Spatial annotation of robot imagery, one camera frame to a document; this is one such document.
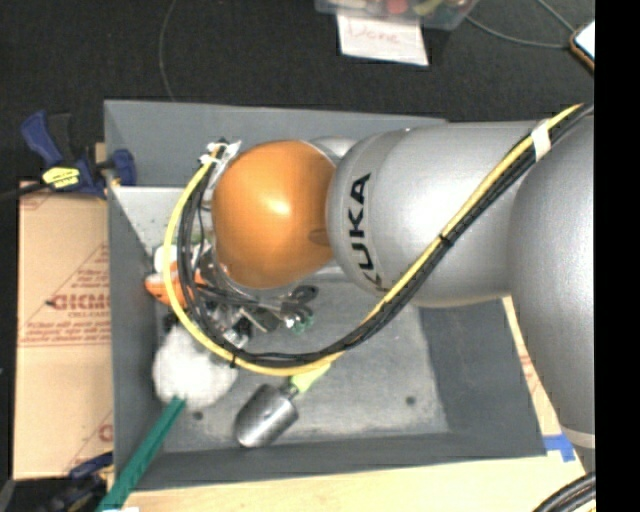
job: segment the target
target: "blue clamp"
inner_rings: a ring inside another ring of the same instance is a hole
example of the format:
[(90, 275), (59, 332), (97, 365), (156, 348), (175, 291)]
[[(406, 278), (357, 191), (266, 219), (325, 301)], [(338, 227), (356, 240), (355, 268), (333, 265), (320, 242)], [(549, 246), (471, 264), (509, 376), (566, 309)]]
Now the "blue clamp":
[(81, 480), (113, 464), (113, 452), (98, 455), (69, 471), (71, 480)]
[[(40, 110), (29, 116), (20, 126), (22, 137), (27, 146), (44, 160), (44, 171), (53, 169), (64, 163), (62, 152), (54, 142), (47, 124), (47, 114)], [(122, 185), (135, 185), (137, 180), (136, 166), (133, 156), (126, 149), (116, 150), (107, 162), (95, 164), (96, 171), (114, 168)], [(72, 165), (77, 171), (74, 179), (63, 185), (52, 186), (56, 191), (78, 192), (105, 198), (106, 182), (99, 172), (92, 171), (88, 156), (83, 154)]]

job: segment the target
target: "white cable tie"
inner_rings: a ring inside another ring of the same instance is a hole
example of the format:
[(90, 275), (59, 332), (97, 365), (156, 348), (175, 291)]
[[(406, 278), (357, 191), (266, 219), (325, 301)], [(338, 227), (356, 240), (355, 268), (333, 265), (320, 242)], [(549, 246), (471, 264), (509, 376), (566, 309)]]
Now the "white cable tie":
[(536, 162), (539, 162), (551, 150), (551, 139), (549, 138), (549, 128), (547, 128), (548, 121), (548, 119), (540, 121), (531, 131), (533, 149), (536, 152)]

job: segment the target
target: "orange object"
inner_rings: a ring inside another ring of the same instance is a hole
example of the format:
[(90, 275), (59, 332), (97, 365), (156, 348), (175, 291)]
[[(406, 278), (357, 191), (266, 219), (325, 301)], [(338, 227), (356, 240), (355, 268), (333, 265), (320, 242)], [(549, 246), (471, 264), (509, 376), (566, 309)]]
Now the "orange object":
[(216, 250), (236, 283), (291, 284), (332, 257), (325, 202), (333, 162), (303, 141), (255, 146), (223, 174), (211, 203)]
[[(196, 271), (194, 280), (196, 283), (204, 284), (204, 281), (200, 277), (200, 271)], [(178, 263), (175, 261), (171, 263), (171, 282), (173, 283), (173, 289), (176, 292), (178, 302), (180, 302), (180, 305), (183, 308), (186, 308), (187, 302), (184, 298), (184, 294), (182, 293), (182, 287), (180, 286), (180, 279), (178, 277)], [(164, 285), (164, 278), (162, 277), (161, 272), (147, 276), (144, 280), (144, 287), (160, 302), (166, 304), (167, 306), (171, 305), (171, 302), (169, 301), (169, 295), (167, 294), (167, 288)]]

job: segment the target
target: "plastic container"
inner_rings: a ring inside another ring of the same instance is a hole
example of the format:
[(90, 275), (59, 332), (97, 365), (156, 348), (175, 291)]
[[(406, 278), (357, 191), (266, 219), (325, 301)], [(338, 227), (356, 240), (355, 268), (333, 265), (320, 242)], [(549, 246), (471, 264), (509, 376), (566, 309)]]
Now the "plastic container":
[(387, 18), (390, 21), (420, 20), (422, 26), (453, 30), (479, 0), (315, 0), (325, 14)]

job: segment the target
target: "blue tape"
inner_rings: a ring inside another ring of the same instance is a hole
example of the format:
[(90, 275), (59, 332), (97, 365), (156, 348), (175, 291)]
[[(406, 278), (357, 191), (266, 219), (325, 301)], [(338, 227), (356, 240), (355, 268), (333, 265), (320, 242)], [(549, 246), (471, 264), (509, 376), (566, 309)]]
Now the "blue tape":
[(560, 455), (562, 455), (562, 462), (571, 462), (576, 460), (576, 455), (573, 452), (573, 445), (564, 434), (543, 436), (542, 440), (544, 441), (544, 447), (547, 452), (550, 452), (551, 450), (560, 451)]

